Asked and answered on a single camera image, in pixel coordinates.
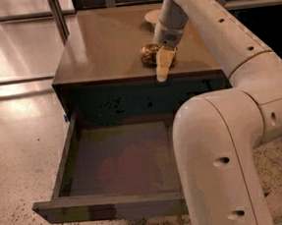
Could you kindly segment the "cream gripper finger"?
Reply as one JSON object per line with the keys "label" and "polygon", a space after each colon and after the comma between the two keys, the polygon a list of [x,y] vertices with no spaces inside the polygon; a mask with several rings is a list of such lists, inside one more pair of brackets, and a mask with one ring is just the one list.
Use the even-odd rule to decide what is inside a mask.
{"label": "cream gripper finger", "polygon": [[175,58],[175,47],[162,46],[156,53],[156,78],[160,83],[168,79],[167,76]]}

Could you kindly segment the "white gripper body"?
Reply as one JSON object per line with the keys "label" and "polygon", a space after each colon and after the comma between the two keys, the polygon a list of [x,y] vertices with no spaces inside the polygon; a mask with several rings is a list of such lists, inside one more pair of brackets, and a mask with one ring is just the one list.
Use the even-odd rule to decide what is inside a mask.
{"label": "white gripper body", "polygon": [[182,19],[176,26],[167,26],[160,20],[154,28],[154,37],[152,42],[160,47],[162,45],[176,47],[181,41],[187,21]]}

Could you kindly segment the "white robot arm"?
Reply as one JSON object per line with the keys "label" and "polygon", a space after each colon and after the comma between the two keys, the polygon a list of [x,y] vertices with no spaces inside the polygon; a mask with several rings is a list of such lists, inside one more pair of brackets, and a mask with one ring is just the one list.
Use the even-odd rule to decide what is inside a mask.
{"label": "white robot arm", "polygon": [[274,225],[254,149],[282,134],[282,60],[215,0],[164,0],[154,42],[193,24],[230,82],[185,102],[173,124],[192,225]]}

